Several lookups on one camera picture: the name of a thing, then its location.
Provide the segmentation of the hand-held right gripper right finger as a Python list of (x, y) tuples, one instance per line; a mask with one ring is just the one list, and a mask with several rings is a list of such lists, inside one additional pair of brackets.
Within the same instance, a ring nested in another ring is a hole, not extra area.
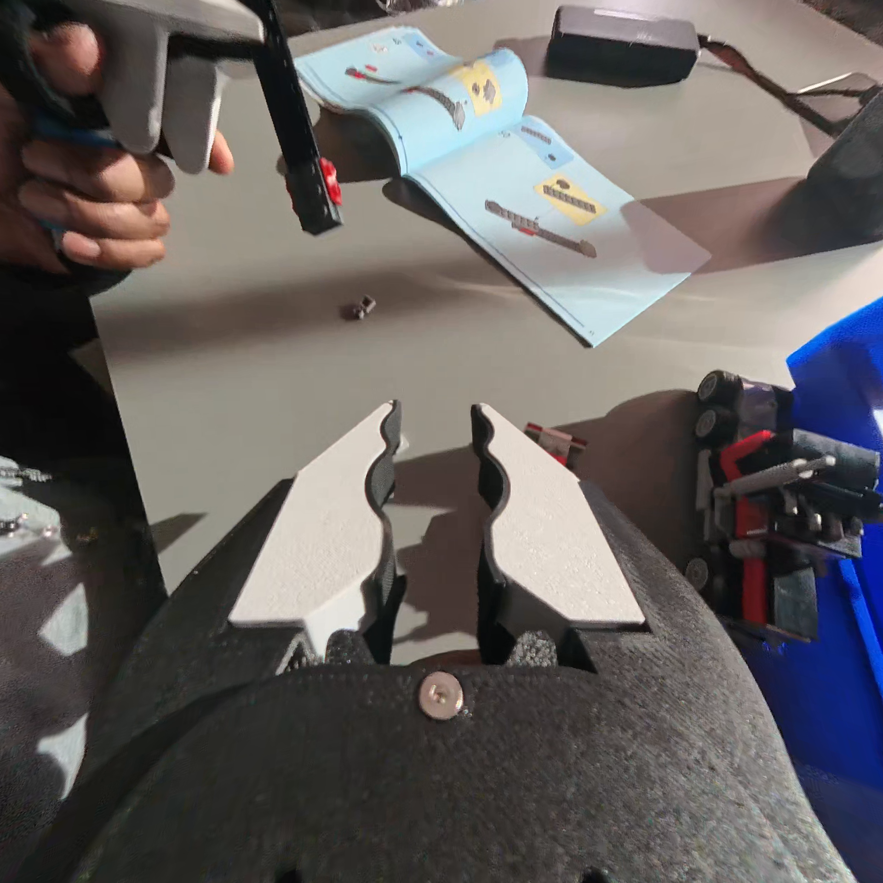
[(493, 407), (470, 408), (489, 507), (478, 568), (486, 665), (591, 666), (586, 634), (642, 634), (647, 621), (575, 472)]

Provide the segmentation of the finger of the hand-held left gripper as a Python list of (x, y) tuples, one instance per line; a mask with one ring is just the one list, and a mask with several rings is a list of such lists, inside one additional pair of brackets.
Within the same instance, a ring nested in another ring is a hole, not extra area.
[(237, 1), (70, 1), (65, 5), (106, 37), (182, 34), (226, 42), (263, 43), (260, 17)]

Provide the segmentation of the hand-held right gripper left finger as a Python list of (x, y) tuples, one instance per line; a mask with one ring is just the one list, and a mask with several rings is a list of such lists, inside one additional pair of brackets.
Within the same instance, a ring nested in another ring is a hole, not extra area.
[(292, 627), (316, 661), (339, 631), (379, 624), (396, 579), (384, 507), (395, 487), (402, 403), (382, 403), (296, 474), (228, 622)]

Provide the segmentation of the long black brick beam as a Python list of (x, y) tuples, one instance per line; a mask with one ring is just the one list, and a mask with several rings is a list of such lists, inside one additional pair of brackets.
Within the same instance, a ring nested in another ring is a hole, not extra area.
[(276, 3), (248, 5), (264, 29), (263, 44), (252, 57), (281, 149), (286, 188), (303, 231), (319, 236), (342, 225), (340, 194), (332, 187), (330, 168), (320, 155)]

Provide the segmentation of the blue plastic bin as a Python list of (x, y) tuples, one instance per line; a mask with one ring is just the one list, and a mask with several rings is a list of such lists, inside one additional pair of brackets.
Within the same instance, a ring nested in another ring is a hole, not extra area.
[[(882, 450), (882, 301), (793, 352), (797, 425)], [(819, 638), (741, 652), (812, 808), (858, 881), (882, 880), (882, 526), (817, 579)]]

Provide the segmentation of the grey desk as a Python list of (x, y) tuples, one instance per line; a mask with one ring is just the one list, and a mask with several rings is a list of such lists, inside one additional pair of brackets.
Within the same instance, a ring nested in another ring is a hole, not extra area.
[[(387, 509), (408, 574), (394, 662), (475, 646), (487, 508), (473, 403), (587, 440), (580, 478), (682, 568), (702, 377), (789, 384), (792, 351), (881, 296), (881, 243), (806, 250), (780, 232), (777, 210), (824, 138), (713, 58), (666, 88), (548, 79), (558, 5), (477, 2), (400, 23), (459, 57), (510, 45), (531, 75), (528, 111), (711, 259), (588, 349), (421, 192), (390, 182), (384, 140), (357, 121), (321, 126), (344, 227), (304, 235), (259, 86), (235, 80), (220, 125), (234, 174), (181, 176), (166, 259), (93, 302), (169, 591), (276, 481), (391, 399), (407, 441)], [(346, 321), (363, 295), (376, 308)]]

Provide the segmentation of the person's left hand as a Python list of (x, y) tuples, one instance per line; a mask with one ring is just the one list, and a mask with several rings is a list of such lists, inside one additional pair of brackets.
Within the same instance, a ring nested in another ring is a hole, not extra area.
[(160, 157), (38, 138), (5, 90), (1, 154), (3, 264), (125, 272), (164, 257), (175, 178)]

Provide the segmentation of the red brick sub-assembly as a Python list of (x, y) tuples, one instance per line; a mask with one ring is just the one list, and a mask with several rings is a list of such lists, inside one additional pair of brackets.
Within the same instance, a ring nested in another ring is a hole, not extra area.
[(526, 424), (524, 434), (562, 466), (571, 472), (576, 471), (579, 458), (585, 451), (585, 440), (554, 427), (536, 423)]

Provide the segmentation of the red black toy brick truck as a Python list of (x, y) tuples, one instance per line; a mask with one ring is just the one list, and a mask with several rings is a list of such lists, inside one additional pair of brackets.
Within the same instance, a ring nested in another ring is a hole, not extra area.
[(794, 393), (777, 385), (713, 370), (696, 397), (703, 552), (683, 574), (742, 631), (814, 641), (817, 578), (861, 559), (881, 520), (880, 454), (799, 428)]

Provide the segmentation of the person's grey sweatshirt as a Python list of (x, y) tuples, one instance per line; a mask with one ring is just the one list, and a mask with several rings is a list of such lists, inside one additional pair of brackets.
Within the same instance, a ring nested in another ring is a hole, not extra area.
[(2, 811), (71, 792), (86, 746), (89, 611), (48, 475), (2, 459)]

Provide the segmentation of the light blue instruction booklet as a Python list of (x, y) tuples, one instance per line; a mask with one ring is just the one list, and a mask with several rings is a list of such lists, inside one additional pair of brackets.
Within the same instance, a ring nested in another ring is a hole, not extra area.
[(710, 259), (527, 114), (512, 50), (465, 61), (393, 27), (295, 66), (322, 107), (374, 124), (401, 178), (583, 344), (606, 341)]

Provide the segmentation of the black power adapter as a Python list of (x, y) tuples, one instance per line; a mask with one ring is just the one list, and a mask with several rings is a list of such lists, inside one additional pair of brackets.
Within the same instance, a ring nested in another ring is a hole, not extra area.
[(686, 20), (560, 6), (547, 45), (546, 73), (607, 86), (666, 86), (686, 80), (700, 53), (700, 36)]

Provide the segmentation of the dark box-shaped device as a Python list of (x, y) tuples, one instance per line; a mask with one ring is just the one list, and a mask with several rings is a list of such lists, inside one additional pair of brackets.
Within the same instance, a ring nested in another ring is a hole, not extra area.
[(824, 250), (881, 240), (881, 90), (861, 102), (777, 210), (780, 232), (797, 247)]

